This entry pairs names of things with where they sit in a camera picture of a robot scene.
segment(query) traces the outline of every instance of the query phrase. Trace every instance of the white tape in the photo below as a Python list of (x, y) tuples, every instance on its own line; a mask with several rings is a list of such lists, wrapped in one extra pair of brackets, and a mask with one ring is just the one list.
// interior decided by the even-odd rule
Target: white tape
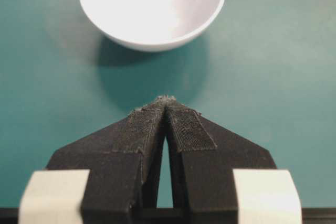
[(82, 224), (89, 170), (34, 172), (20, 202), (19, 224)]
[(287, 170), (234, 169), (239, 224), (301, 224), (301, 203)]

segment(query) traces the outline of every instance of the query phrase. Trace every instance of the teal surface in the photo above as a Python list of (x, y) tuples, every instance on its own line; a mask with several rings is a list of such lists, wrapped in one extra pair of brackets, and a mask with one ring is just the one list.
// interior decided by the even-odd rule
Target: teal surface
[[(226, 0), (200, 38), (160, 54), (108, 41), (78, 0), (0, 8), (0, 207), (55, 149), (160, 94), (269, 149), (304, 207), (336, 207), (336, 0)], [(167, 155), (162, 174), (171, 206)]]

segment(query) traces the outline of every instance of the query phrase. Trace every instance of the green tabletop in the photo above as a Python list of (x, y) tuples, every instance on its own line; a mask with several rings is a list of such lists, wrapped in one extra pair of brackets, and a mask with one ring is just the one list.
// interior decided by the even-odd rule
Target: green tabletop
[(54, 150), (160, 94), (270, 150), (304, 207), (336, 206), (336, 0), (226, 0), (200, 38), (158, 54), (104, 38), (78, 0), (0, 6), (0, 207)]

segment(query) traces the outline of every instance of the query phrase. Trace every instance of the bowl rim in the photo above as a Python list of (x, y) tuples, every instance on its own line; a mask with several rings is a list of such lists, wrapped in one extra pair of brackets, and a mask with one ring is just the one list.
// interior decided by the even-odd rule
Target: bowl rim
[(192, 30), (191, 32), (189, 32), (185, 35), (182, 35), (182, 36), (178, 36), (176, 38), (166, 39), (166, 40), (153, 42), (153, 43), (140, 42), (140, 41), (136, 41), (136, 40), (125, 40), (125, 39), (119, 38), (115, 35), (112, 35), (112, 34), (106, 32), (105, 29), (96, 25), (96, 23), (88, 15), (87, 11), (84, 8), (83, 0), (79, 0), (79, 2), (80, 2), (80, 6), (81, 6), (82, 10), (84, 11), (84, 13), (88, 17), (88, 19), (91, 21), (91, 23), (93, 23), (94, 26), (96, 26), (99, 30), (101, 30), (108, 37), (113, 38), (113, 39), (119, 41), (120, 43), (124, 43), (124, 44), (133, 44), (133, 45), (137, 45), (137, 46), (149, 46), (149, 47), (153, 46), (154, 47), (154, 46), (165, 46), (165, 45), (176, 44), (176, 43), (179, 43), (179, 42), (182, 42), (182, 41), (187, 41), (190, 38), (196, 37), (198, 34), (203, 32), (215, 20), (215, 18), (218, 16), (219, 12), (222, 10), (225, 0), (219, 0), (219, 2), (217, 4), (217, 7), (216, 7), (215, 11), (211, 14), (211, 16), (204, 23), (202, 23), (200, 26), (198, 26), (196, 29)]

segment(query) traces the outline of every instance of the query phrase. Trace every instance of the white bowl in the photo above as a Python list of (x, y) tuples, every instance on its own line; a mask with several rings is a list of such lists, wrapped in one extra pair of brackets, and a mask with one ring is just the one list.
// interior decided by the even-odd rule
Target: white bowl
[(224, 0), (80, 0), (92, 21), (111, 40), (135, 50), (163, 51), (203, 32)]

